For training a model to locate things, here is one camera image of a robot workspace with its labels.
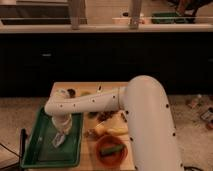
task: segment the green plastic tray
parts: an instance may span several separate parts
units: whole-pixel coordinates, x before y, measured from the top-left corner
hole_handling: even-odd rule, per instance
[[[72,128],[65,142],[54,148],[57,130],[51,117],[41,108],[21,163],[22,168],[75,167],[79,164],[83,114],[72,114]]]
[[[184,24],[188,23],[185,18],[180,17],[176,12],[158,12],[152,14],[153,24]]]

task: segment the cable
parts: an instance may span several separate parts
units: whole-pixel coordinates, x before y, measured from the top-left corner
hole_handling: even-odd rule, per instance
[[[203,169],[200,169],[200,168],[194,167],[194,166],[185,166],[184,170],[185,171],[204,171]]]
[[[17,157],[21,157],[21,156],[19,156],[16,152],[14,152],[14,151],[12,151],[12,150],[10,150],[9,148],[7,148],[5,145],[3,145],[2,143],[0,143],[0,145],[3,147],[3,148],[5,148],[6,150],[8,150],[9,152],[11,152],[11,153],[13,153],[14,155],[16,155]]]
[[[14,163],[14,164],[12,164],[12,165],[5,166],[5,167],[0,168],[0,170],[5,170],[5,169],[11,168],[11,167],[18,166],[18,165],[19,165],[19,163]]]

